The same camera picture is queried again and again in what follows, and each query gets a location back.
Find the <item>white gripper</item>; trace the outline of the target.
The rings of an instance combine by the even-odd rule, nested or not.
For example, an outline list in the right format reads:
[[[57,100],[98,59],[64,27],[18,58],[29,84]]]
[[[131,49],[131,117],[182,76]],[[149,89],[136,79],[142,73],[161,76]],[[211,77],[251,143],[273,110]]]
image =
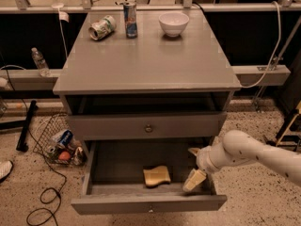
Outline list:
[[[207,177],[207,174],[214,173],[214,166],[210,160],[211,147],[189,148],[188,152],[196,156],[196,163],[199,169],[192,169],[182,187],[184,192],[190,192]]]

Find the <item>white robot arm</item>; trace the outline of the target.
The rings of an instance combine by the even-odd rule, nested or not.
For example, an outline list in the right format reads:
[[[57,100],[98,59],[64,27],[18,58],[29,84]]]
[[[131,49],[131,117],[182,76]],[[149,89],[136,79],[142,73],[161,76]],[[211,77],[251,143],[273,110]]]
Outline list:
[[[192,169],[182,189],[192,191],[209,174],[224,167],[236,167],[255,161],[301,186],[301,154],[263,144],[239,130],[228,131],[222,140],[205,148],[189,148],[196,157],[198,169]]]

